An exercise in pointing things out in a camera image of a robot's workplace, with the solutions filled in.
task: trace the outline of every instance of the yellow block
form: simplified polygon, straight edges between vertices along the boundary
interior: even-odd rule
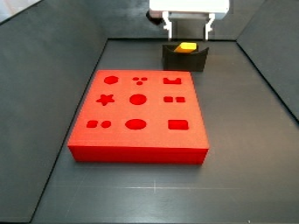
[[[195,50],[197,50],[197,43],[182,42],[174,51],[177,53],[191,53]]]

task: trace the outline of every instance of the gray wall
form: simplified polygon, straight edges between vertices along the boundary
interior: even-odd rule
[[[149,0],[89,0],[89,7],[111,38],[166,38],[163,26],[155,26],[146,18]],[[235,40],[265,0],[231,0],[229,15],[215,21],[211,39]],[[174,25],[174,37],[202,39],[203,21],[179,21]]]
[[[0,25],[0,221],[32,218],[106,42],[85,0]]]
[[[299,1],[267,0],[238,43],[299,120]]]

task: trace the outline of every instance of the red foam block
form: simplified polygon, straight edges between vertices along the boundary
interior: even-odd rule
[[[82,162],[202,164],[210,144],[191,74],[98,71],[69,147]]]

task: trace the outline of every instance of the dark gray surface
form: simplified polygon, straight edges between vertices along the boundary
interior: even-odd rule
[[[109,41],[99,69],[162,69],[159,41]],[[194,73],[203,166],[81,164],[65,145],[34,222],[299,222],[299,127],[237,43]]]
[[[299,120],[299,1],[267,0],[238,43]]]
[[[229,15],[214,22],[215,31],[210,39],[237,39],[249,20],[258,11],[265,0],[231,0]],[[91,13],[103,23],[103,28],[111,38],[165,38],[167,31],[163,24],[155,26],[146,18],[149,0],[109,0],[89,1]],[[174,37],[179,39],[202,39],[205,21],[182,20],[174,23]]]
[[[30,221],[107,38],[85,1],[0,26],[0,221]]]

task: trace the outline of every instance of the black box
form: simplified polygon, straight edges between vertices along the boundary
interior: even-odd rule
[[[163,70],[202,72],[210,48],[195,52],[175,52],[178,45],[163,45]]]

